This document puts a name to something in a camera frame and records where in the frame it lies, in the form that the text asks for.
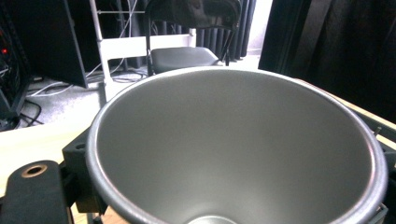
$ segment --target metal rim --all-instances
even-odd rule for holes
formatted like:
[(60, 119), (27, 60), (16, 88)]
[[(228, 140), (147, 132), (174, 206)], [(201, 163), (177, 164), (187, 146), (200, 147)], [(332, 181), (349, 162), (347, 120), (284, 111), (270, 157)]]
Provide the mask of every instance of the metal rim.
[(35, 164), (27, 167), (21, 173), (23, 178), (32, 178), (46, 172), (48, 166), (46, 164)]
[(323, 91), (319, 91), (316, 88), (304, 84), (301, 82), (297, 82), (290, 77), (283, 77), (281, 75), (265, 72), (260, 70), (241, 70), (235, 68), (225, 68), (225, 67), (199, 67), (199, 68), (186, 68), (180, 69), (172, 72), (167, 72), (161, 75), (157, 75), (154, 77), (149, 77), (139, 83), (136, 83), (125, 90), (121, 91), (117, 94), (109, 103), (107, 103), (103, 109), (98, 113), (96, 118), (94, 119), (92, 126), (90, 128), (88, 142), (87, 142), (87, 164), (90, 172), (90, 176), (92, 178), (93, 184), (98, 188), (101, 196), (104, 200), (112, 206), (122, 217), (128, 220), (135, 220), (140, 223), (159, 223), (165, 224), (165, 222), (159, 220), (151, 214), (148, 214), (138, 206), (136, 206), (133, 202), (124, 197), (117, 188), (111, 183), (106, 172), (104, 171), (101, 163), (99, 161), (99, 155), (97, 151), (97, 136), (98, 131), (101, 126), (102, 117), (107, 113), (107, 111), (111, 108), (111, 106), (117, 102), (117, 100), (127, 91), (134, 89), (138, 86), (144, 85), (147, 82), (155, 81), (156, 79), (173, 77), (182, 75), (186, 72), (194, 72), (194, 71), (210, 71), (210, 70), (234, 70), (240, 72), (254, 72), (256, 74), (263, 74), (273, 78), (280, 78), (285, 82), (292, 83), (296, 88), (304, 88), (312, 91), (314, 94), (321, 96), (324, 100), (328, 101), (330, 104), (333, 104), (339, 107), (350, 120), (354, 122), (354, 124), (359, 127), (361, 130), (361, 134), (364, 136), (366, 144), (370, 150), (371, 157), (371, 174), (370, 181), (367, 186), (367, 189), (362, 194), (361, 198), (355, 203), (355, 205), (345, 212), (341, 217), (332, 221), (332, 223), (363, 223), (367, 221), (375, 212), (375, 209), (380, 205), (386, 189), (387, 183), (387, 166), (385, 163), (385, 159), (383, 154), (381, 154), (380, 145), (376, 141), (370, 129), (366, 126), (366, 124), (355, 114), (353, 114), (350, 110), (348, 110), (344, 105), (340, 102), (332, 98), (330, 95), (324, 93)]

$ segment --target cable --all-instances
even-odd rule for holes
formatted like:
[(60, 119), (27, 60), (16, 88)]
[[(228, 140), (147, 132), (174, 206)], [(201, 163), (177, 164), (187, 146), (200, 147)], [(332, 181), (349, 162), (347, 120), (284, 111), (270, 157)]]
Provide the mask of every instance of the cable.
[(151, 24), (151, 29), (152, 29), (152, 32), (153, 32), (155, 35), (158, 35), (158, 26), (157, 26), (157, 24), (152, 23), (152, 24)]
[[(27, 119), (34, 120), (34, 118), (32, 118), (32, 117), (30, 117), (30, 116), (27, 116), (27, 115), (25, 115), (25, 114), (23, 114), (23, 113), (21, 113), (21, 116), (24, 117), (24, 118), (21, 118), (21, 119), (23, 119), (23, 120), (26, 121), (26, 122), (28, 122)], [(36, 122), (36, 123), (39, 123), (39, 124), (44, 124), (43, 122), (41, 122), (41, 121), (38, 120), (38, 119), (36, 119), (35, 122)]]
[[(63, 85), (58, 85), (58, 86), (52, 86), (52, 87), (49, 87), (49, 88), (46, 88), (44, 91), (42, 91), (42, 92), (44, 92), (44, 93), (48, 93), (49, 91), (55, 91), (55, 90), (59, 90), (59, 89), (63, 89), (63, 88), (67, 88), (69, 86), (69, 84), (63, 84)], [(29, 90), (28, 92), (30, 93), (30, 92), (36, 92), (36, 91), (40, 91), (40, 90), (42, 90), (41, 88), (40, 89), (32, 89), (32, 90)]]
[(88, 82), (88, 84), (100, 83), (100, 82), (103, 82), (104, 78), (105, 78), (105, 76), (103, 74), (101, 74), (101, 75), (97, 75), (95, 77), (87, 78), (87, 82)]
[(3, 75), (8, 71), (8, 68), (3, 69), (0, 71), (0, 76), (3, 77)]
[(135, 83), (142, 80), (142, 78), (115, 77), (113, 80), (119, 83)]
[[(121, 31), (121, 33), (120, 33), (120, 38), (122, 37), (122, 35), (123, 35), (123, 33), (125, 32), (125, 30), (126, 30), (126, 27), (128, 26), (128, 24), (130, 24), (131, 23), (131, 18), (132, 18), (132, 16), (134, 15), (134, 9), (136, 8), (136, 3), (137, 3), (137, 1), (134, 1), (134, 7), (131, 9), (131, 3), (129, 2), (129, 0), (127, 0), (127, 2), (128, 2), (128, 8), (129, 8), (129, 18), (128, 18), (128, 21), (125, 23), (125, 25), (124, 25), (124, 28), (122, 29), (122, 31)], [(131, 32), (132, 32), (132, 25), (129, 25), (129, 30), (130, 30), (130, 32), (129, 32), (129, 37), (131, 37)]]
[(48, 93), (48, 94), (39, 94), (39, 95), (30, 95), (29, 97), (41, 97), (41, 96), (52, 96), (52, 95), (57, 95), (57, 94), (61, 94), (67, 90), (69, 90), (70, 88), (74, 87), (74, 85), (69, 85), (66, 89), (63, 89), (61, 91), (57, 91), (57, 92), (53, 92), (53, 93)]
[(99, 63), (98, 65), (96, 65), (96, 67), (94, 67), (94, 68), (92, 69), (92, 71), (91, 71), (89, 74), (87, 74), (87, 76), (85, 76), (85, 77), (89, 77), (90, 75), (92, 75), (93, 72), (96, 71), (96, 69), (98, 69), (101, 65), (102, 65), (101, 63)]
[(31, 120), (31, 121), (27, 124), (27, 127), (32, 126), (35, 122), (38, 122), (38, 123), (41, 123), (41, 124), (42, 124), (41, 121), (38, 121), (38, 120), (37, 120), (38, 117), (39, 117), (40, 114), (41, 114), (41, 110), (42, 110), (42, 109), (41, 109), (41, 105), (36, 104), (36, 103), (34, 103), (34, 102), (32, 102), (32, 101), (29, 101), (29, 100), (25, 100), (25, 102), (28, 103), (28, 104), (31, 104), (31, 105), (35, 105), (35, 106), (37, 106), (37, 108), (38, 108), (38, 111), (37, 111), (37, 113), (35, 114), (35, 116), (34, 116), (33, 118), (30, 118), (30, 117), (28, 117), (28, 116), (26, 116), (26, 115), (23, 115), (23, 116), (25, 116), (26, 118), (28, 118), (28, 119)]
[(37, 91), (37, 92), (35, 92), (35, 93), (31, 94), (31, 95), (27, 95), (26, 97), (34, 97), (34, 96), (37, 96), (40, 92), (45, 91), (46, 89), (48, 89), (48, 88), (50, 88), (50, 87), (58, 86), (58, 85), (63, 85), (63, 84), (64, 84), (63, 82), (54, 82), (54, 83), (49, 84), (48, 86), (42, 88), (41, 90), (39, 90), (39, 91)]
[(171, 24), (171, 28), (172, 28), (172, 33), (173, 33), (174, 35), (177, 35), (176, 25), (175, 25), (175, 24)]
[(113, 71), (110, 71), (110, 74), (112, 74), (112, 73), (114, 73), (115, 71), (117, 71), (117, 69), (119, 69), (119, 67), (121, 66), (121, 64), (123, 63), (124, 60), (125, 60), (125, 58), (123, 58), (123, 59), (120, 61), (119, 65), (117, 65), (117, 67), (116, 67), (115, 69), (113, 69)]

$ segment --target chair seat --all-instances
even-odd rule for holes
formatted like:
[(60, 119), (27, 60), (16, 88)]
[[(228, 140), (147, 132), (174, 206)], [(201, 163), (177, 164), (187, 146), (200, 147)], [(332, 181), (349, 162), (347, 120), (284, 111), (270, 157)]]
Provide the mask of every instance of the chair seat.
[(156, 74), (179, 68), (222, 65), (210, 49), (199, 47), (153, 49), (151, 59)]

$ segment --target wooden table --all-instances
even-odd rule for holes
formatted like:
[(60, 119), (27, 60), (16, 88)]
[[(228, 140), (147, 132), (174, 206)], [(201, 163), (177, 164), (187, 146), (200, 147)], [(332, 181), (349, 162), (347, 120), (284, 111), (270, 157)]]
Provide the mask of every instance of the wooden table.
[[(340, 101), (396, 129), (395, 124), (346, 101)], [(52, 123), (0, 133), (0, 196), (5, 194), (7, 178), (23, 165), (41, 160), (61, 162), (63, 160), (62, 149), (87, 129), (90, 124), (91, 120), (79, 123)], [(378, 136), (378, 140), (396, 149), (395, 143), (381, 136)], [(79, 214), (75, 206), (72, 210), (76, 223), (87, 223), (86, 216)], [(126, 223), (111, 209), (106, 212), (103, 221), (105, 223)]]

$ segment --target black folding chair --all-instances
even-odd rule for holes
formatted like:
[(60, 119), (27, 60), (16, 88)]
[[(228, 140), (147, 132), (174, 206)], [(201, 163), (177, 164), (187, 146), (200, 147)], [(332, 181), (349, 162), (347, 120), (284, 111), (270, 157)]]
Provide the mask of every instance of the black folding chair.
[[(239, 0), (151, 0), (145, 10), (145, 32), (148, 75), (179, 68), (229, 65), (228, 48), (238, 28), (241, 4)], [(190, 29), (221, 28), (226, 40), (220, 56), (202, 47), (151, 49), (151, 26), (154, 21), (172, 22)]]

